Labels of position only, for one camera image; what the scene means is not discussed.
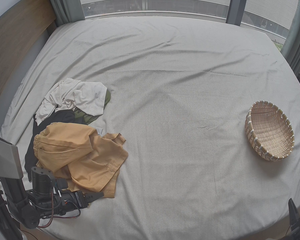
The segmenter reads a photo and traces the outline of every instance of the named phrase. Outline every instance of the woven basket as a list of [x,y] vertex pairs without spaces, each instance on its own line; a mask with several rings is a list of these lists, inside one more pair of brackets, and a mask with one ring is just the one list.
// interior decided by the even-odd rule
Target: woven basket
[[293,150],[294,133],[289,119],[268,101],[260,100],[250,107],[245,130],[251,146],[265,160],[282,160]]

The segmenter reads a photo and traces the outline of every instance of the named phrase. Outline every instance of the wooden headboard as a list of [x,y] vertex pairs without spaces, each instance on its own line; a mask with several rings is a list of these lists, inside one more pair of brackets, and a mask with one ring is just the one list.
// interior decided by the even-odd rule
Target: wooden headboard
[[21,0],[0,17],[0,94],[12,71],[55,19],[50,0]]

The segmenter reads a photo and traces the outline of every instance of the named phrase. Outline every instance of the wooden floor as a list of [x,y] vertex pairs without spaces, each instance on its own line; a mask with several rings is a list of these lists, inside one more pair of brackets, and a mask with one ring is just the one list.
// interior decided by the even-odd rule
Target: wooden floor
[[[250,236],[241,238],[240,240],[265,240],[267,238],[279,239],[286,234],[288,227],[289,227],[289,217],[287,216],[282,220],[280,220],[279,222],[277,222],[276,224],[274,224],[273,226],[271,226],[270,228],[252,234]],[[49,236],[48,234],[44,233],[39,229],[27,229],[21,225],[21,230],[27,236],[28,240],[60,240],[52,236]]]

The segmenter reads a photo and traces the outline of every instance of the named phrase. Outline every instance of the bed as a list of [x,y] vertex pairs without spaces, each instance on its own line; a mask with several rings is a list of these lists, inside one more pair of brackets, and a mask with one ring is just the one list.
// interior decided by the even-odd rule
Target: bed
[[[77,219],[54,219],[47,233],[67,240],[236,239],[284,218],[289,198],[300,206],[300,84],[266,34],[160,16],[58,27],[2,126],[22,166],[32,116],[65,78],[110,90],[91,125],[120,132],[129,156],[115,198],[93,202]],[[262,159],[248,142],[245,117],[259,100],[279,106],[292,123],[294,150],[282,161]]]

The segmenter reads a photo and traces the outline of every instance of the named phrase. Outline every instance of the glass pane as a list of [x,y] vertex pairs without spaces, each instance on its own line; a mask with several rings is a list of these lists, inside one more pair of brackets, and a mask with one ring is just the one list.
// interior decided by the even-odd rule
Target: glass pane
[[86,19],[169,15],[225,22],[230,0],[80,0]]
[[247,0],[241,26],[262,31],[281,50],[298,0]]

